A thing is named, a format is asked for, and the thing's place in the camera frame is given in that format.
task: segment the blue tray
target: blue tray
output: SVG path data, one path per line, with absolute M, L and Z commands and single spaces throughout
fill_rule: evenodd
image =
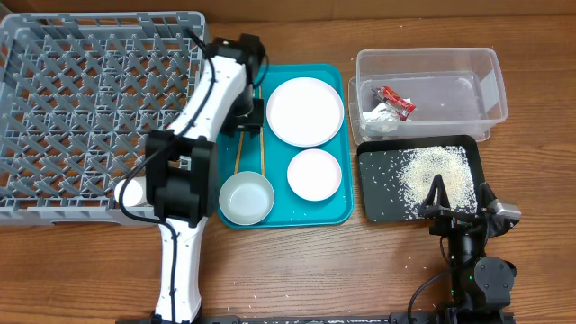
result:
M 314 77 L 328 83 L 336 89 L 344 102 L 342 76 L 334 66 L 324 63 L 271 65 L 262 84 L 262 98 L 265 99 L 265 107 L 268 97 L 279 85 L 296 77 Z M 352 170 L 350 167 L 346 109 L 344 114 L 344 122 L 338 134 L 328 143 L 319 146 L 319 149 L 323 149 L 334 156 L 342 168 L 342 183 L 332 197 L 322 202 L 308 202 L 292 191 L 288 185 L 286 171 L 290 161 L 304 148 L 296 148 L 278 139 L 270 129 L 268 122 L 265 121 L 265 177 L 274 188 L 274 207 L 264 220 L 255 225 L 236 225 L 226 219 L 219 209 L 218 212 L 222 221 L 235 229 L 262 229 L 339 224 L 347 220 L 354 208 L 354 199 L 352 196 Z M 237 133 L 233 138 L 220 135 L 218 144 L 219 168 L 222 183 L 224 183 L 234 175 L 239 134 Z M 245 134 L 238 171 L 260 173 L 259 136 L 250 137 L 247 133 Z

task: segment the clear plastic bin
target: clear plastic bin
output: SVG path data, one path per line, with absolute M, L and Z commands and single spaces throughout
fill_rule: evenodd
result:
M 416 105 L 412 121 L 367 121 L 378 101 L 372 88 L 388 86 Z M 366 49 L 356 61 L 360 138 L 467 134 L 478 141 L 508 117 L 506 91 L 492 49 Z

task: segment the gray dish rack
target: gray dish rack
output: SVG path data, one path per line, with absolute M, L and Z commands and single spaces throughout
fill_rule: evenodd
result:
M 0 225 L 137 223 L 113 188 L 192 95 L 198 12 L 11 14 L 0 26 Z M 182 161 L 180 167 L 189 167 Z M 130 209 L 154 218 L 150 206 Z

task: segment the white cylinder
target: white cylinder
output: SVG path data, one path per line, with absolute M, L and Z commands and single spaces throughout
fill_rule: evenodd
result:
M 126 180 L 120 181 L 114 188 L 114 198 L 116 202 L 120 201 L 120 190 Z M 137 176 L 128 182 L 124 191 L 124 206 L 135 207 L 146 203 L 146 177 Z

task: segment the oval white plate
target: oval white plate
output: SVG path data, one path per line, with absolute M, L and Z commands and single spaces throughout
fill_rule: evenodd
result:
M 302 199 L 319 202 L 336 193 L 342 182 L 338 161 L 317 148 L 298 153 L 288 166 L 288 184 Z
M 231 176 L 218 199 L 224 216 L 238 225 L 253 225 L 263 220 L 274 205 L 274 189 L 263 175 L 240 172 Z
M 338 133 L 344 121 L 344 105 L 329 84 L 312 77 L 298 77 L 274 90 L 268 99 L 266 118 L 280 140 L 312 148 Z

